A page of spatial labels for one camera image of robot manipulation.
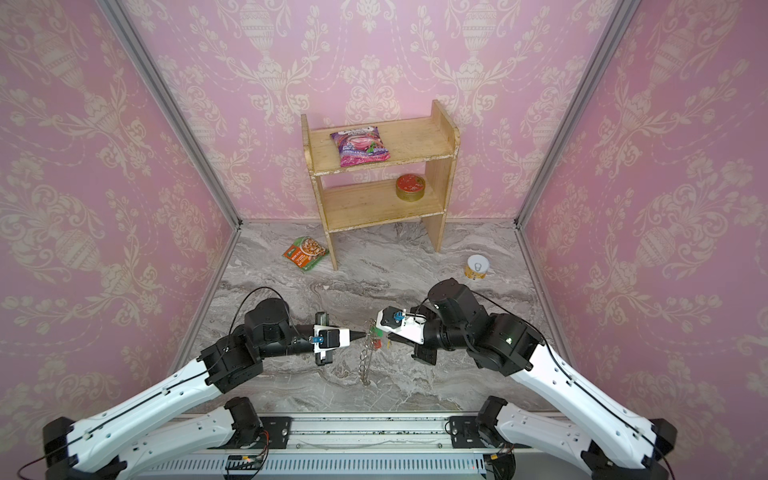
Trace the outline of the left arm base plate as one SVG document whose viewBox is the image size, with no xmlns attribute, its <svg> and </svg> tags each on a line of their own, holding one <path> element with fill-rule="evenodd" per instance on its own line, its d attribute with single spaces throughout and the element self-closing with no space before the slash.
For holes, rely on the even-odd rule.
<svg viewBox="0 0 768 480">
<path fill-rule="evenodd" d="M 293 418 L 267 416 L 258 420 L 236 420 L 233 436 L 216 449 L 285 449 Z"/>
</svg>

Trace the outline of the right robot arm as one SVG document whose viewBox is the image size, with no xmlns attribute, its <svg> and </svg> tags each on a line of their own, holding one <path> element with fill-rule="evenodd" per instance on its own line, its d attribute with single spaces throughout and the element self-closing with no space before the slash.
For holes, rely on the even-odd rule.
<svg viewBox="0 0 768 480">
<path fill-rule="evenodd" d="M 537 327 L 506 309 L 488 312 L 486 300 L 447 279 L 417 306 L 381 310 L 376 326 L 412 345 L 413 358 L 424 364 L 435 364 L 441 350 L 465 350 L 478 368 L 527 387 L 565 417 L 556 421 L 490 396 L 475 420 L 485 444 L 532 447 L 593 479 L 674 478 L 668 456 L 677 429 L 671 422 L 621 405 L 557 354 Z"/>
</svg>

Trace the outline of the metal ring plate with keyrings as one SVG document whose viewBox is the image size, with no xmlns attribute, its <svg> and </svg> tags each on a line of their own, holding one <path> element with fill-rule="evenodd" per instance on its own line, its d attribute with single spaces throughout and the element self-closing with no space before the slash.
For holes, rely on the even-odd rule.
<svg viewBox="0 0 768 480">
<path fill-rule="evenodd" d="M 377 350 L 374 350 L 371 342 L 373 339 L 380 339 L 380 337 L 372 332 L 369 332 L 365 338 L 364 345 L 359 356 L 358 376 L 363 386 L 369 386 L 371 384 L 369 375 L 372 364 L 373 355 Z"/>
</svg>

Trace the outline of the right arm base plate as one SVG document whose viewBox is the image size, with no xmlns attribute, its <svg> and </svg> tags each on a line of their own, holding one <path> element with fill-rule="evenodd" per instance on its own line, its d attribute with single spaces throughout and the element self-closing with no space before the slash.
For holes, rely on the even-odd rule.
<svg viewBox="0 0 768 480">
<path fill-rule="evenodd" d="M 451 446 L 454 449 L 480 449 L 484 448 L 494 452 L 512 452 L 530 449 L 530 446 L 521 443 L 493 440 L 488 442 L 480 435 L 477 421 L 474 416 L 454 415 L 449 416 L 444 424 L 445 433 L 449 436 Z"/>
</svg>

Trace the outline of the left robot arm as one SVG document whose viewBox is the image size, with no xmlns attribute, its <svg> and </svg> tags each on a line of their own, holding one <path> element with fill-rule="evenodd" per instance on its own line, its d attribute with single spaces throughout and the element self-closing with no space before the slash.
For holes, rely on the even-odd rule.
<svg viewBox="0 0 768 480">
<path fill-rule="evenodd" d="M 91 417 L 49 422 L 43 429 L 45 476 L 133 479 L 203 449 L 268 445 L 269 432 L 245 397 L 187 421 L 176 418 L 257 377 L 268 358 L 311 354 L 324 366 L 333 351 L 364 336 L 330 325 L 324 312 L 312 324 L 295 325 L 283 299 L 267 298 L 245 314 L 241 325 L 168 378 Z"/>
</svg>

